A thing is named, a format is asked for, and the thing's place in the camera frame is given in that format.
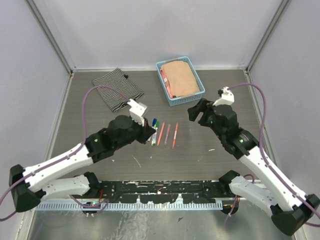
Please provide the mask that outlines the white pen lime end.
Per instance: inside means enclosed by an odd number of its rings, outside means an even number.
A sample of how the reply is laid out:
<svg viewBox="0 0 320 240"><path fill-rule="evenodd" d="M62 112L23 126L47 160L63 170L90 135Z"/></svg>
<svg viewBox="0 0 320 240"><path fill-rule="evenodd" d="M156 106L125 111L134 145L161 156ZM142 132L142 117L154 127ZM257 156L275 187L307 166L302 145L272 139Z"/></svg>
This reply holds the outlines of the white pen lime end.
<svg viewBox="0 0 320 240"><path fill-rule="evenodd" d="M151 141L151 145L153 146L155 133L152 136L153 136L153 139Z"/></svg>

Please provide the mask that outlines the blue pen cap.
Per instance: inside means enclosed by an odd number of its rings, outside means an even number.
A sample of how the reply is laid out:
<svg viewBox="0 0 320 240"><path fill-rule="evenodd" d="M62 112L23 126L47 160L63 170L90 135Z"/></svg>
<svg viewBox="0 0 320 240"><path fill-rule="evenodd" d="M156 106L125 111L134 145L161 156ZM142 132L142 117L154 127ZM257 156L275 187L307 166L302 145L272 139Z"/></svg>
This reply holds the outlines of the blue pen cap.
<svg viewBox="0 0 320 240"><path fill-rule="evenodd" d="M153 121L152 121L152 126L155 126L155 125L156 125L156 123L157 123L157 119L156 119L156 118L154 118L154 119L153 119Z"/></svg>

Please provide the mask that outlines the salmon orange pen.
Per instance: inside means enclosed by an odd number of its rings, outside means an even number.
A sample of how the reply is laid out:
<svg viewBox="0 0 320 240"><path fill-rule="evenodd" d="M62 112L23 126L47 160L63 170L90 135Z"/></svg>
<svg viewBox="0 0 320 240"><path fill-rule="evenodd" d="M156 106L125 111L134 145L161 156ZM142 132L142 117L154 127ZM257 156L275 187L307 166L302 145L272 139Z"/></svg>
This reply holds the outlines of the salmon orange pen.
<svg viewBox="0 0 320 240"><path fill-rule="evenodd" d="M161 129L160 129L160 132L159 132L159 135L158 135L158 140L157 140L157 146L160 145L161 138L162 138L163 131L164 131L164 127L165 127L165 122L163 122L162 125L161 125Z"/></svg>

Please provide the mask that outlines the orange highlighter pen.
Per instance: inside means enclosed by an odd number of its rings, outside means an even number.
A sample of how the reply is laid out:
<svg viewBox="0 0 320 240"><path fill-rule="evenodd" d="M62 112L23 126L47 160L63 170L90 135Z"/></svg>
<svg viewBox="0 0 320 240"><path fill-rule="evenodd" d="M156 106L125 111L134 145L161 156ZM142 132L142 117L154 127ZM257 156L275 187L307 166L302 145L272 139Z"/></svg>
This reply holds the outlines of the orange highlighter pen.
<svg viewBox="0 0 320 240"><path fill-rule="evenodd" d="M176 144L177 132L178 132L178 122L175 125L173 142L172 142L172 149L175 147L175 144Z"/></svg>

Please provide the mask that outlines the purple highlighter pen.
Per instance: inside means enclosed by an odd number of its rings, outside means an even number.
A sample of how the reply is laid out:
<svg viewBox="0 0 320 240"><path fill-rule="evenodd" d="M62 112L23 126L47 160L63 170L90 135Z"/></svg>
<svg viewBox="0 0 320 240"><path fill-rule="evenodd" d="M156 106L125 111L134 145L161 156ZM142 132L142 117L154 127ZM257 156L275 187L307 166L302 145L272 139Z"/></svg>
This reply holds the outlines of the purple highlighter pen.
<svg viewBox="0 0 320 240"><path fill-rule="evenodd" d="M167 143L168 143L169 133L170 133L170 129L167 128L166 135L165 135L165 140L164 140L164 144L165 145L167 145Z"/></svg>

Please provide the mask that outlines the white marker green end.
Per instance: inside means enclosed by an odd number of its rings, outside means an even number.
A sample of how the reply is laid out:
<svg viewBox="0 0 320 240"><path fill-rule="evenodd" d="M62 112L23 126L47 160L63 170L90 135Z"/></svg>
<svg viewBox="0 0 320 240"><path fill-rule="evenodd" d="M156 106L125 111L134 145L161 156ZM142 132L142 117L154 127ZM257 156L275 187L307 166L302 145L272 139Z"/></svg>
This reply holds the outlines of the white marker green end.
<svg viewBox="0 0 320 240"><path fill-rule="evenodd" d="M157 135L158 135L158 127L155 128L155 134L154 134L154 140L153 140L154 146L157 144Z"/></svg>

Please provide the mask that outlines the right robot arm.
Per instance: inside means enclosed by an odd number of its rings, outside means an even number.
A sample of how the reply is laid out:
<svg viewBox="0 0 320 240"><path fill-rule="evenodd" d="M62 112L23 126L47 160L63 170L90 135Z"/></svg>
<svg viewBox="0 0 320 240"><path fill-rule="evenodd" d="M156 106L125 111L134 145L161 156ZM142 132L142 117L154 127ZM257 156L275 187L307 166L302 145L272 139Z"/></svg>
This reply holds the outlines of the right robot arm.
<svg viewBox="0 0 320 240"><path fill-rule="evenodd" d="M292 236L315 214L320 199L315 194L306 194L279 170L255 136L240 127L237 114L230 105L202 98L187 112L192 122L202 113L198 123L210 128L223 148L246 165L265 186L258 187L230 170L218 180L223 196L246 198L262 209L287 236Z"/></svg>

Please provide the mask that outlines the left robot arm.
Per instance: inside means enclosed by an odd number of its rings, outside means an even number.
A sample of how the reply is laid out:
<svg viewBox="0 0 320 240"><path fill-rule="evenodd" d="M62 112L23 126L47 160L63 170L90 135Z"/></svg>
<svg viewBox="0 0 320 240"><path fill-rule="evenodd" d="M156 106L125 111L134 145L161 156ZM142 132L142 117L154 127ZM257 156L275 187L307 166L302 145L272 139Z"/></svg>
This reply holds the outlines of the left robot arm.
<svg viewBox="0 0 320 240"><path fill-rule="evenodd" d="M72 178L63 176L79 168L95 164L114 155L118 149L138 141L145 144L155 133L145 119L138 124L131 117L119 115L107 128L91 134L85 142L38 165L10 169L9 186L17 213L38 206L42 201L65 196L95 198L101 186L92 172Z"/></svg>

